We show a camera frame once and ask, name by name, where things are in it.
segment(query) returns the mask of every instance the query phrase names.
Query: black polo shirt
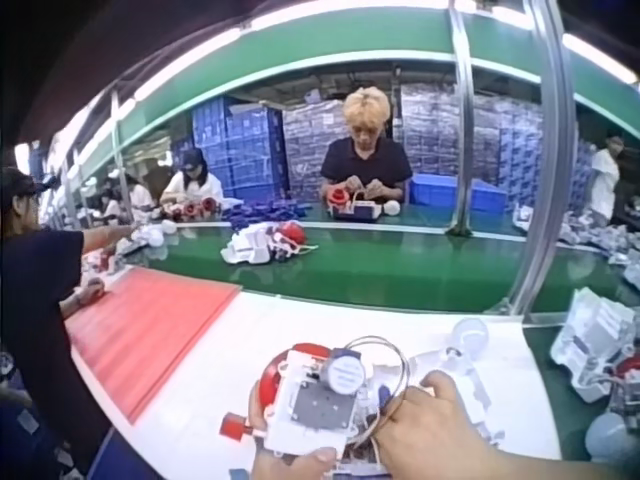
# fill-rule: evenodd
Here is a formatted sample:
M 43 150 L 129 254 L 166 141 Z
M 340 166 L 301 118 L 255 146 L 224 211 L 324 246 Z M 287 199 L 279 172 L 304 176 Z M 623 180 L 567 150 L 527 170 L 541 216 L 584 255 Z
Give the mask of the black polo shirt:
M 71 358 L 59 302 L 80 283 L 82 232 L 40 230 L 2 241 L 2 343 L 44 423 L 88 472 L 110 424 Z
M 386 187 L 411 178 L 411 166 L 402 145 L 388 138 L 379 138 L 376 151 L 366 160 L 357 153 L 351 138 L 342 138 L 329 145 L 320 174 L 336 183 L 355 175 L 363 186 L 380 180 Z

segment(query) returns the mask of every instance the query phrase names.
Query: red mat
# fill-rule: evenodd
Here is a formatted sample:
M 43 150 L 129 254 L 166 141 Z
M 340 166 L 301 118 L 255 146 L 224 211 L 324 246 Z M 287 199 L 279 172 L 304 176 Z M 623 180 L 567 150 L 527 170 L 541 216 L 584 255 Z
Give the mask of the red mat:
M 134 423 L 240 291 L 236 285 L 133 268 L 67 320 L 71 341 Z

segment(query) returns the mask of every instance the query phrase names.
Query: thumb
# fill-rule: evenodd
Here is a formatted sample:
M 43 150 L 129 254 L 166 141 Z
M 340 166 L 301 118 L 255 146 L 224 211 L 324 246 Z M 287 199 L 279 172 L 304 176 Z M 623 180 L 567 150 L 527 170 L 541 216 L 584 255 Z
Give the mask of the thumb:
M 291 478 L 300 480 L 319 480 L 335 465 L 338 454 L 334 448 L 321 448 L 309 455 L 296 458 L 289 472 Z

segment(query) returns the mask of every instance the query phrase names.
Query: ceiling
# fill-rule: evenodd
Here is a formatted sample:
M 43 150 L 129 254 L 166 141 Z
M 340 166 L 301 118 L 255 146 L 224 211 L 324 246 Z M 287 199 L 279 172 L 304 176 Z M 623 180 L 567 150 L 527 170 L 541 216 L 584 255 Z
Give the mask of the ceiling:
M 48 142 L 120 78 L 135 89 L 213 32 L 299 0 L 21 0 L 2 2 L 3 145 Z M 520 0 L 486 0 L 518 6 Z M 576 32 L 640 71 L 637 0 L 559 0 Z M 102 106 L 100 115 L 108 115 Z

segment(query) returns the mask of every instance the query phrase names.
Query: white work surface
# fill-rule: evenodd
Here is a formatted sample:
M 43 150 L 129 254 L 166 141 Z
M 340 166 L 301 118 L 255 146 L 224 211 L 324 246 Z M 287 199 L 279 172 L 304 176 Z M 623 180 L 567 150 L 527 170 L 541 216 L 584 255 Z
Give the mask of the white work surface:
M 466 317 L 350 308 L 242 292 L 134 425 L 78 352 L 73 350 L 72 355 L 115 428 L 160 475 L 169 480 L 209 480 L 228 478 L 230 469 L 250 469 L 252 439 L 237 443 L 222 437 L 220 424 L 227 412 L 246 415 L 251 387 L 281 351 L 300 342 L 335 347 L 363 335 L 380 335 L 411 357 L 443 348 L 452 327 Z M 549 400 L 520 319 L 475 317 L 483 318 L 490 332 L 476 367 L 505 430 L 501 448 L 561 458 Z M 397 363 L 393 354 L 379 360 Z

